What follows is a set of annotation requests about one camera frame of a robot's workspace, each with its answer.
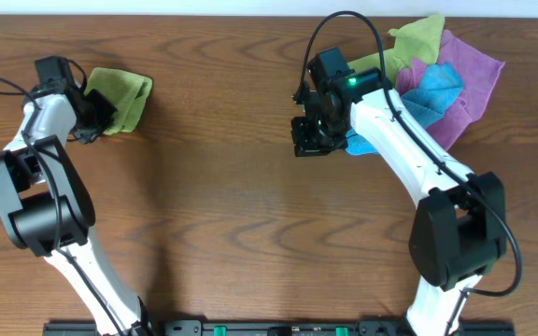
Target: wire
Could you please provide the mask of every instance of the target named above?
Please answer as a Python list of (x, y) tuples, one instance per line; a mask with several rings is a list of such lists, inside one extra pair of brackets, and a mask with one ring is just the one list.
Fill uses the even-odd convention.
[(456, 301), (456, 305), (454, 306), (454, 311), (452, 312), (452, 315), (449, 317), (449, 321), (447, 321), (447, 327), (446, 332), (444, 333), (444, 336), (449, 335), (449, 331), (452, 329), (452, 326), (454, 325), (454, 321), (456, 320), (456, 317), (460, 314), (460, 308), (462, 304), (468, 299), (468, 293), (461, 290), (460, 291), (460, 297)]
[(80, 67), (80, 65), (78, 65), (78, 63), (76, 63), (76, 61), (74, 60), (67, 60), (69, 63), (73, 64), (77, 69), (78, 71), (82, 74), (82, 84), (80, 84), (80, 92), (81, 93), (84, 93), (84, 91), (86, 90), (86, 85), (88, 83), (88, 79), (86, 77), (86, 73), (84, 72), (84, 70)]
[(28, 99), (30, 99), (30, 101), (33, 102), (33, 104), (35, 106), (38, 106), (38, 104), (35, 101), (35, 98), (33, 98), (33, 96), (31, 96), (30, 93), (27, 90), (25, 90), (23, 87), (19, 86), (18, 84), (15, 84), (13, 82), (10, 82), (9, 80), (7, 80), (5, 78), (1, 78), (1, 77), (0, 77), (0, 82), (8, 84), (10, 87), (18, 90), (18, 92), (3, 92), (3, 91), (0, 91), (0, 95), (24, 95)]
[(111, 321), (111, 323), (113, 324), (115, 329), (117, 330), (118, 334), (120, 336), (125, 336), (123, 331), (121, 330), (120, 325), (118, 324), (118, 322), (116, 321), (114, 316), (111, 314), (111, 311), (109, 311), (109, 308), (103, 302), (103, 299), (101, 298), (101, 296), (99, 295), (97, 290), (92, 285), (92, 283), (89, 280), (88, 276), (84, 273), (84, 270), (82, 270), (80, 268), (80, 265), (78, 265), (76, 260), (69, 253), (63, 251), (60, 248), (61, 230), (62, 230), (62, 223), (63, 223), (62, 222), (62, 200), (60, 198), (60, 193), (59, 193), (59, 190), (57, 189), (57, 184), (55, 183), (55, 179), (53, 178), (53, 174), (51, 173), (51, 169), (49, 168), (49, 166), (47, 165), (47, 163), (45, 162), (43, 157), (40, 155), (40, 152), (31, 143), (30, 135), (27, 132), (28, 130), (30, 130), (32, 128), (32, 126), (33, 126), (33, 124), (35, 122), (35, 119), (36, 119), (36, 115), (41, 111), (41, 108), (38, 105), (38, 103), (36, 102), (35, 98), (33, 98), (30, 95), (30, 93), (28, 91), (26, 91), (25, 89), (23, 89), (21, 86), (15, 84), (13, 82), (10, 82), (7, 79), (1, 78), (1, 77), (0, 77), (0, 82), (8, 84), (12, 88), (18, 90), (18, 92), (1, 92), (0, 91), (0, 94), (2, 94), (2, 95), (25, 95), (28, 99), (30, 99), (30, 101), (33, 103), (34, 108), (35, 108), (35, 111), (33, 112), (31, 117), (26, 122), (26, 125), (24, 126), (24, 129), (21, 130), (21, 136), (22, 136), (22, 140), (26, 144), (26, 147), (28, 148), (28, 150), (35, 156), (36, 161), (41, 166), (41, 170), (43, 171), (43, 174), (45, 174), (48, 181), (50, 182), (50, 194), (51, 194), (51, 197), (53, 198), (53, 202), (55, 203), (55, 221), (56, 221), (55, 234), (53, 236), (53, 244), (52, 244), (52, 249), (51, 250), (55, 250), (55, 251), (59, 252), (62, 256), (65, 257), (67, 262), (69, 262), (72, 265), (72, 267), (74, 267), (74, 269), (76, 270), (76, 272), (80, 276), (80, 279), (84, 282), (84, 285), (91, 292), (91, 294), (96, 298), (97, 302), (99, 302), (99, 304), (101, 305), (101, 308), (106, 313), (107, 317), (109, 318), (109, 320)]
[(385, 67), (385, 57), (383, 55), (383, 45), (381, 43), (381, 38), (379, 37), (379, 33), (377, 32), (376, 28), (373, 26), (373, 23), (367, 19), (365, 16), (363, 16), (360, 13), (350, 11), (350, 10), (344, 10), (344, 11), (338, 11), (333, 13), (332, 15), (327, 16), (323, 21), (319, 23), (317, 26), (317, 29), (315, 29), (315, 32), (312, 34), (310, 41), (308, 42), (308, 47), (306, 48), (306, 55), (304, 56), (304, 63), (303, 63), (303, 72), (300, 77), (300, 85), (299, 90), (304, 85), (304, 74), (306, 72), (306, 65), (308, 63), (308, 55), (310, 54), (310, 49), (313, 44), (313, 41), (315, 40), (315, 37), (317, 36), (317, 33), (319, 32), (319, 29), (330, 19), (341, 16), (341, 15), (351, 15), (356, 18), (361, 19), (364, 21), (370, 28), (371, 31), (373, 31), (373, 35), (375, 36), (375, 41), (378, 48), (379, 53), (379, 65), (381, 67), (381, 84), (383, 85), (383, 92), (385, 95), (385, 99), (388, 103), (388, 107), (391, 110), (391, 113), (393, 117), (400, 123), (402, 128), (408, 133), (410, 138), (417, 144), (417, 146), (422, 149), (422, 151), (427, 154), (429, 159), (435, 163), (437, 168), (439, 168), (444, 174), (448, 175), (454, 182), (458, 183), (459, 186), (464, 188), (481, 206), (485, 208), (486, 211), (488, 211), (494, 218), (497, 220), (500, 225), (503, 228), (503, 231), (506, 234), (506, 237), (508, 241), (510, 242), (510, 246), (512, 247), (512, 252), (514, 253), (514, 260), (516, 264), (516, 271), (514, 274), (514, 280), (510, 287), (507, 289), (504, 289), (502, 291), (489, 291), (489, 290), (482, 290), (482, 289), (476, 289), (476, 288), (465, 288), (463, 291), (470, 292), (478, 295), (484, 295), (489, 297), (503, 297), (511, 294), (514, 292), (519, 284), (520, 280), (522, 279), (522, 256), (520, 254), (520, 249), (518, 247), (518, 243), (516, 240), (516, 237), (508, 227), (507, 223), (500, 217), (500, 215), (493, 209), (493, 207), (487, 202), (487, 200), (481, 196), (479, 192), (471, 188), (464, 180), (456, 175), (454, 172), (452, 172), (449, 168), (446, 167), (446, 164), (442, 161), (439, 161), (439, 158), (418, 138), (418, 136), (410, 129), (410, 127), (406, 124), (404, 119), (402, 118), (401, 111), (398, 111), (391, 102), (391, 98), (389, 97), (389, 90), (388, 90), (388, 84), (386, 80), (386, 67)]

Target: wooden table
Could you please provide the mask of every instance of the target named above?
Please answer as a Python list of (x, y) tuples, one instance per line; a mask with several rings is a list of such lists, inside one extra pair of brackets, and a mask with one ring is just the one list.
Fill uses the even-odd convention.
[[(375, 19), (389, 28), (414, 19)], [(414, 207), (378, 156), (296, 159), (290, 119), (318, 18), (0, 17), (0, 76), (36, 84), (33, 61), (62, 55), (150, 76), (134, 133), (67, 147), (93, 198), (102, 244), (157, 316), (355, 320), (402, 315), (418, 273), (407, 241)], [(507, 62), (485, 117), (451, 154), (503, 181), (524, 256), (509, 298), (472, 297), (464, 318), (511, 319), (538, 335), (538, 21), (448, 19), (446, 28)], [(375, 51), (353, 19), (314, 50)], [(0, 96), (0, 149), (21, 122)], [(482, 288), (512, 279), (511, 254)], [(39, 335), (49, 319), (90, 319), (65, 280), (16, 249), (0, 221), (0, 335)]]

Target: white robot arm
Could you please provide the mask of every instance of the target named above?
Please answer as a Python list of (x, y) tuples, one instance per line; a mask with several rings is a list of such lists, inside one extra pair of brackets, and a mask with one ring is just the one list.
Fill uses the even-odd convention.
[[(458, 176), (467, 176), (473, 172), (465, 165), (457, 162), (447, 154), (418, 125), (410, 115), (396, 90), (389, 90), (393, 105), (401, 112), (401, 118), (415, 132), (421, 141), (429, 146), (432, 152), (444, 161)], [(394, 120), (385, 99), (383, 89), (370, 92), (362, 97), (362, 101), (353, 104), (350, 110), (350, 125), (357, 134), (367, 139), (381, 154), (389, 167), (400, 178), (415, 206), (418, 201), (429, 196), (429, 191), (438, 188), (453, 189), (458, 186), (448, 175), (442, 174), (433, 161), (408, 136), (399, 122)], [(406, 318), (417, 336), (444, 335), (456, 331), (459, 327), (459, 310), (454, 312), (461, 298), (461, 291), (474, 287), (482, 275), (475, 274), (458, 282), (453, 289), (443, 291), (424, 278), (420, 278), (415, 302)]]
[[(0, 153), (0, 215), (7, 233), (16, 246), (31, 248), (65, 276), (91, 311), (99, 334), (142, 329), (146, 318), (140, 299), (122, 283), (103, 252), (91, 199), (64, 151), (70, 134), (82, 143), (96, 139), (115, 108), (97, 91), (85, 96), (66, 59), (51, 57), (35, 65), (41, 84), (23, 106), (18, 133)], [(42, 182), (59, 193), (59, 222), (55, 200), (47, 192), (26, 199), (18, 195)]]

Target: purple cloth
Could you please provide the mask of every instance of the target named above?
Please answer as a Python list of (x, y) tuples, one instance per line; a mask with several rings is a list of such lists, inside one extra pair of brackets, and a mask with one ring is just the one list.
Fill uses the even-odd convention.
[[(446, 62), (451, 63), (462, 77), (464, 90), (446, 110), (444, 117), (427, 128), (427, 133), (448, 150), (470, 123), (483, 117), (505, 63), (490, 58), (460, 41), (450, 31), (444, 30), (441, 34), (437, 64)], [(427, 71), (427, 64), (421, 60), (412, 59), (410, 63), (410, 68), (402, 69), (398, 74), (400, 94), (417, 88)]]

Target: green cloth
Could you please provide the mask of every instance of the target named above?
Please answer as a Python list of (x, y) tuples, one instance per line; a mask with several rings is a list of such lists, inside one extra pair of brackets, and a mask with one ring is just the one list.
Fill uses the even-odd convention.
[[(384, 51), (385, 73), (391, 83), (396, 85), (400, 70), (410, 67), (410, 59), (418, 58), (426, 64), (435, 64), (439, 56), (441, 33), (446, 17), (431, 15), (429, 18), (408, 23), (400, 29), (390, 29), (389, 34), (396, 37), (393, 49)], [(348, 63), (356, 72), (379, 66), (377, 53)]]
[(104, 134), (131, 132), (142, 116), (153, 81), (121, 70), (94, 68), (89, 77), (86, 93), (97, 89), (118, 110), (113, 114), (113, 123)]

